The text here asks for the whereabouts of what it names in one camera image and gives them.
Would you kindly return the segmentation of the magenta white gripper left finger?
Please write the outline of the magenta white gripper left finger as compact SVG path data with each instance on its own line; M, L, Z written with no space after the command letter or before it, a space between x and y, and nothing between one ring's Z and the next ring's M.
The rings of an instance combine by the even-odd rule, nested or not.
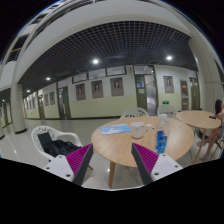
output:
M67 156L58 155L44 170L81 186L92 155L93 144L88 144Z

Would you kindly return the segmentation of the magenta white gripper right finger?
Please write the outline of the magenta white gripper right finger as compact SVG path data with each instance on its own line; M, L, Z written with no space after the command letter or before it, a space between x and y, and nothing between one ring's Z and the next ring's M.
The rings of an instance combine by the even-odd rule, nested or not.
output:
M182 169L182 166L166 153L157 154L137 143L132 144L131 153L144 185L148 185Z

